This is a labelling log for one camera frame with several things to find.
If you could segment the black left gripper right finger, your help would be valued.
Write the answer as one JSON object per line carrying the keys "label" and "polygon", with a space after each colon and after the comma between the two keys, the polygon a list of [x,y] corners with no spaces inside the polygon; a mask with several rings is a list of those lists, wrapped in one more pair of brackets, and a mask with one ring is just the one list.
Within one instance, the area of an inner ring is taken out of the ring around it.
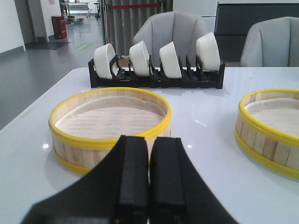
{"label": "black left gripper right finger", "polygon": [[236,224],[201,178],[180,138],[158,137],[150,158],[150,223]]}

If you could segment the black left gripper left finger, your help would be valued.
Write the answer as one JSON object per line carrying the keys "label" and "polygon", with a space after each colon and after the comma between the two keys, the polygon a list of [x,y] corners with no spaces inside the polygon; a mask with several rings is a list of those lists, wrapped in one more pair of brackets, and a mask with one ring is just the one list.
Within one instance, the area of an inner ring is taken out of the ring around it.
{"label": "black left gripper left finger", "polygon": [[144,138],[122,135],[88,174],[34,204],[23,224],[145,224],[148,149]]}

